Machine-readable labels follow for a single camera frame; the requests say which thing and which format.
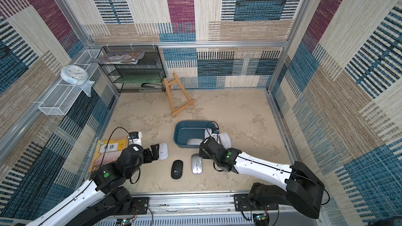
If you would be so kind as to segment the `white mouse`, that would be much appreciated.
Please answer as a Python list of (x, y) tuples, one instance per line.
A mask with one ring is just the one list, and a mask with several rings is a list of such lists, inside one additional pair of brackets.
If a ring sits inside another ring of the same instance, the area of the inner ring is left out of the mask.
[(219, 134), (219, 143), (225, 148), (230, 149), (232, 147), (232, 143), (230, 137), (227, 133), (223, 132)]
[(159, 144), (159, 160), (166, 160), (169, 157), (169, 149), (166, 143)]

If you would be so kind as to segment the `yellow English textbook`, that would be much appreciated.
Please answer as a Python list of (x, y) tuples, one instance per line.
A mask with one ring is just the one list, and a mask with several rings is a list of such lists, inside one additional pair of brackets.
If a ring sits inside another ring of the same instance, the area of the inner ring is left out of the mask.
[(97, 171), (101, 165), (115, 162), (127, 146), (128, 138), (124, 136), (111, 138), (109, 142), (108, 140), (99, 140), (96, 144), (89, 173), (92, 174)]

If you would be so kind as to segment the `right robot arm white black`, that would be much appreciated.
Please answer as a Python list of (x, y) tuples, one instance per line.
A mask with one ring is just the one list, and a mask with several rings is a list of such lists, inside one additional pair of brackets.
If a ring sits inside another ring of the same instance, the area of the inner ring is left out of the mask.
[(265, 161), (238, 149), (226, 149), (212, 137), (201, 142), (200, 151), (220, 171), (249, 175), (271, 183), (253, 184), (247, 200), (256, 206), (289, 205), (309, 218), (319, 218), (325, 185), (304, 163), (295, 161), (288, 165)]

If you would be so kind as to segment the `black stapler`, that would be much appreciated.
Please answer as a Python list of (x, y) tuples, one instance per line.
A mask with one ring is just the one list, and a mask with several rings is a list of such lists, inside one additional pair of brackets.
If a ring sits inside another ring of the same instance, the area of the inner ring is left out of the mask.
[(142, 88), (144, 89), (162, 89), (161, 85), (158, 84), (149, 84), (149, 83), (143, 83), (141, 85)]

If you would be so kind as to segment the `wooden easel stand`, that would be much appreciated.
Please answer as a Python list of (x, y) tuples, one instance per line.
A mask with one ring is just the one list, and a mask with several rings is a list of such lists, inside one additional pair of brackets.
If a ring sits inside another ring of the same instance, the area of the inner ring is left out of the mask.
[(163, 83), (171, 115), (173, 118), (176, 118), (179, 113), (185, 111), (187, 108), (194, 107), (196, 100), (190, 97), (178, 75), (173, 73), (172, 76), (172, 80), (165, 78)]

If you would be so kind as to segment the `silver grey mouse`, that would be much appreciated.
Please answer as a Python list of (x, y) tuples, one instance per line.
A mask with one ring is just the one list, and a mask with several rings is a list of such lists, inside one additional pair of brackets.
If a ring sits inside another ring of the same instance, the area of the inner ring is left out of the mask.
[(198, 154), (192, 155), (191, 166), (193, 174), (195, 175), (201, 174), (203, 171), (203, 159)]

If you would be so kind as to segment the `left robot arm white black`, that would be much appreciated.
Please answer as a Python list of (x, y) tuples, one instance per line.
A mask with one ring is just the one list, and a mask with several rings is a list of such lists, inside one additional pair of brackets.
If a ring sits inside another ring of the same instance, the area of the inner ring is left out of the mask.
[(100, 166), (73, 194), (28, 225), (92, 226), (116, 214), (134, 215), (138, 205), (124, 183), (140, 171), (143, 153), (140, 144), (129, 145), (115, 162)]

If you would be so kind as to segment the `light grey mouse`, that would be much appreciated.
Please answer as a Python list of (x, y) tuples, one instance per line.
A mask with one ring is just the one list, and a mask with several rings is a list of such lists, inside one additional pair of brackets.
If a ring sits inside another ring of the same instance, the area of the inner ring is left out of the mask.
[(191, 138), (191, 139), (187, 140), (186, 145), (197, 145), (197, 146), (199, 146), (202, 142), (203, 142), (203, 139)]

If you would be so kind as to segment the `teal storage box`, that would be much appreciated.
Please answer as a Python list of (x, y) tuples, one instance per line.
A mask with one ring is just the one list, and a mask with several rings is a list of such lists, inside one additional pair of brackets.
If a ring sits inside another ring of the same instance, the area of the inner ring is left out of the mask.
[(199, 148), (197, 145), (186, 145), (188, 139), (199, 138), (205, 139), (205, 129), (218, 129), (218, 126), (213, 121), (208, 120), (184, 120), (177, 123), (173, 141), (179, 148)]

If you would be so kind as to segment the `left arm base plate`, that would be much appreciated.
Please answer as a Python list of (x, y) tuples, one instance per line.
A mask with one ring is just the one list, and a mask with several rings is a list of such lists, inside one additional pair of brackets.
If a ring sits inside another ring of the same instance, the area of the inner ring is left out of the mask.
[(126, 215), (145, 215), (148, 212), (149, 197), (132, 197)]

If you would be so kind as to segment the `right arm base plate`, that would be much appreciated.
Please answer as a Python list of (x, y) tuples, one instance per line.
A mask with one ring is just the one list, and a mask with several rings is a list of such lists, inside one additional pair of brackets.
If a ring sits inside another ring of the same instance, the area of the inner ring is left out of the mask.
[(234, 206), (236, 211), (263, 211), (267, 209), (278, 210), (279, 205), (268, 202), (267, 200), (261, 200), (257, 198), (249, 198), (247, 194), (234, 194), (233, 195)]

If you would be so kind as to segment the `green folder on shelf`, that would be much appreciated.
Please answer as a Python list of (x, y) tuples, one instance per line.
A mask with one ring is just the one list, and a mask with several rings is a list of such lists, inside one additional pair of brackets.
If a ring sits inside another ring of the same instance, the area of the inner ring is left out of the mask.
[(115, 81), (120, 84), (156, 84), (161, 83), (161, 77), (157, 75), (133, 75), (133, 76), (122, 76)]

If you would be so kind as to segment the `black mouse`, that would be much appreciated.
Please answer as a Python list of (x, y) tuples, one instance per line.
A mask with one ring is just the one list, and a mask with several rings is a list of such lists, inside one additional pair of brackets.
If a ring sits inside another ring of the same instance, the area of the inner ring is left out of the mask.
[(182, 174), (183, 174), (183, 161), (175, 160), (171, 168), (171, 178), (174, 180), (178, 180), (182, 177)]

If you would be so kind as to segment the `white wall clock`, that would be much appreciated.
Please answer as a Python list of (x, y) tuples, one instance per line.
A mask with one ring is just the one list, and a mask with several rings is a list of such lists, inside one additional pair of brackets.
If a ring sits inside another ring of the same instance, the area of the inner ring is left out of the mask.
[(83, 85), (89, 79), (87, 71), (77, 65), (67, 65), (61, 70), (60, 76), (65, 82), (76, 86)]

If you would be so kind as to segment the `magazine on rack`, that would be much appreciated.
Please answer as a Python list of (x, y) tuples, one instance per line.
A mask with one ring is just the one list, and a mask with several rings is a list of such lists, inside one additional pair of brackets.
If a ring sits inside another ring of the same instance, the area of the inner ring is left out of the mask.
[(108, 53), (92, 59), (91, 63), (98, 64), (137, 64), (145, 55), (145, 52)]

